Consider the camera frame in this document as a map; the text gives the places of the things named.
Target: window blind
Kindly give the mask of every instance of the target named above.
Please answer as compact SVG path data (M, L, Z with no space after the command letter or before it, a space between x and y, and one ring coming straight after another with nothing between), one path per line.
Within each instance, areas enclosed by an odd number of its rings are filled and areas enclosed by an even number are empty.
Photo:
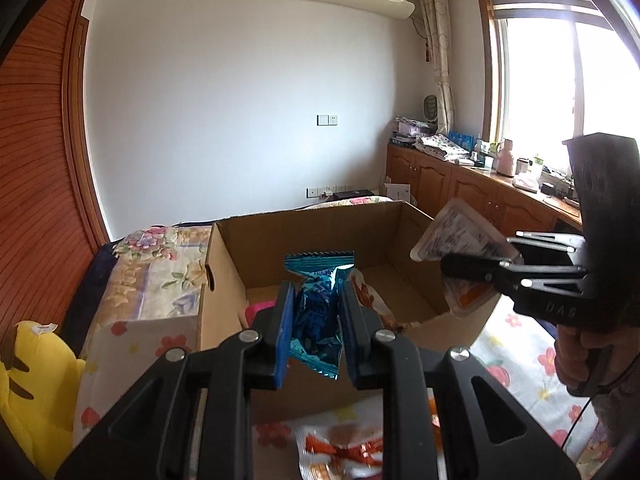
M496 20L551 18L587 23L613 30L591 0L491 0Z

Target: person's arm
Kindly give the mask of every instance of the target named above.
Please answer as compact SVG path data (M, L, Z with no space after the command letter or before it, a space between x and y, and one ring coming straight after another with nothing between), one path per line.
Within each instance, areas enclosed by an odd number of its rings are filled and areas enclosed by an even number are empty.
M613 345L613 353L603 384L615 381L640 353L640 329L623 326L610 334L583 332L575 328L558 327L556 339L556 371L558 378L573 389L589 377L585 363L590 349ZM635 366L626 380L608 394L593 398L596 415L607 428L607 439L616 446L628 430L628 425L640 410L640 365Z

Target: human hand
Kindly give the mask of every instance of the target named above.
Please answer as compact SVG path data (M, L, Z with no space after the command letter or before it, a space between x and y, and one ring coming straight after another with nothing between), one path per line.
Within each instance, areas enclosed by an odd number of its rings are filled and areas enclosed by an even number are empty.
M640 353L640 329L621 326L615 332L598 334L582 332L578 329L558 325L556 339L556 373L561 383L575 389L589 378L586 360L590 349L606 348L613 345L613 352L607 365L602 384L615 381Z

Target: sleeve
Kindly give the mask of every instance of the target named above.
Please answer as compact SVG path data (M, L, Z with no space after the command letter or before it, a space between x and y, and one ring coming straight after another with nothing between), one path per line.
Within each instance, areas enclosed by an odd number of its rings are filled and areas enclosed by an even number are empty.
M596 415L607 428L609 445L615 447L629 430L629 423L640 412L640 366L606 395L593 397Z

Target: window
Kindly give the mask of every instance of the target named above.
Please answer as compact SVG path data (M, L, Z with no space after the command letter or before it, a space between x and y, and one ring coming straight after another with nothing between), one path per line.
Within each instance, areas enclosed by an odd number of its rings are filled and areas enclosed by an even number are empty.
M606 132L640 141L640 69L589 0L481 0L485 140L513 140L567 172L562 141Z

